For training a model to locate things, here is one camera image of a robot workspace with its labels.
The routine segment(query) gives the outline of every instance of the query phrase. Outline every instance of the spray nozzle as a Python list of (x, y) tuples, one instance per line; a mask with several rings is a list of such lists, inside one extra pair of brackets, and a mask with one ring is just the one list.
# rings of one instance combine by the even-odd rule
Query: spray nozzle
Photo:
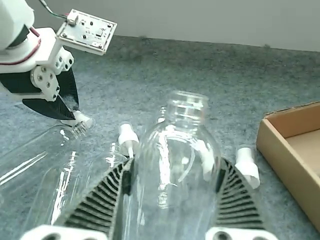
[(129, 122), (120, 123), (118, 142), (121, 153), (133, 159), (139, 147), (139, 139)]
[(250, 146), (240, 145), (237, 148), (235, 167), (242, 173), (253, 189), (259, 187), (259, 170), (255, 164), (253, 150)]

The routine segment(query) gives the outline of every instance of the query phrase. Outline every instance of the white circuit board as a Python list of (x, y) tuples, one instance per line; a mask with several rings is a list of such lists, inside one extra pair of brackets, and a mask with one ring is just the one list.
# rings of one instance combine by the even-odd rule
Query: white circuit board
[(103, 55), (109, 47), (116, 27), (115, 22), (72, 9), (56, 37), (65, 46)]

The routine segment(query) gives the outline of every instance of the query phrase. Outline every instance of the clear plastic bottle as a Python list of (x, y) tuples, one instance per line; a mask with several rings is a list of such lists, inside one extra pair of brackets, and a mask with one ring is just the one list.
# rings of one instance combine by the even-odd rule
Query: clear plastic bottle
[(165, 121), (148, 130), (133, 168), (131, 240), (204, 239), (221, 155), (204, 127), (208, 98), (175, 91)]
[(82, 163), (84, 155), (73, 151), (68, 162), (50, 169), (39, 187), (24, 231), (42, 224), (53, 225), (73, 200), (81, 197), (85, 188), (94, 181), (101, 180), (107, 171), (118, 164), (126, 162), (128, 159), (120, 154), (119, 149), (119, 145), (113, 142), (109, 151), (91, 160), (89, 168)]
[(88, 126), (56, 125), (0, 157), (0, 218), (2, 236), (19, 237), (45, 173), (62, 166), (77, 152)]

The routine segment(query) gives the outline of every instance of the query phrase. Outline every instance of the table surface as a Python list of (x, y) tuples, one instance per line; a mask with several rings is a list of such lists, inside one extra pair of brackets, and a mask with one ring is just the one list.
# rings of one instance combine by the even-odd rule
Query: table surface
[[(172, 90), (209, 97), (206, 126), (222, 155), (231, 161), (238, 145), (255, 145), (265, 113), (318, 101), (320, 96), (320, 53), (316, 52), (119, 36), (112, 40), (106, 56), (71, 52), (80, 109), (96, 120), (84, 139), (87, 159), (117, 139), (122, 121), (131, 122), (141, 133)], [(0, 153), (57, 123), (4, 93), (0, 100)], [(320, 239), (259, 153), (256, 163), (261, 185), (255, 192), (279, 240)], [(24, 207), (28, 214), (25, 202), (21, 199), (6, 210), (6, 222), (12, 224), (3, 227), (0, 222), (4, 239), (11, 239), (19, 227), (16, 210)]]

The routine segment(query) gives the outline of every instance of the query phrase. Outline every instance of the cardboard box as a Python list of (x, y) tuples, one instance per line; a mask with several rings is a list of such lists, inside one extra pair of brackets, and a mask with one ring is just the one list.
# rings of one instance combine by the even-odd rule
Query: cardboard box
[(267, 114), (256, 146), (320, 232), (320, 102)]

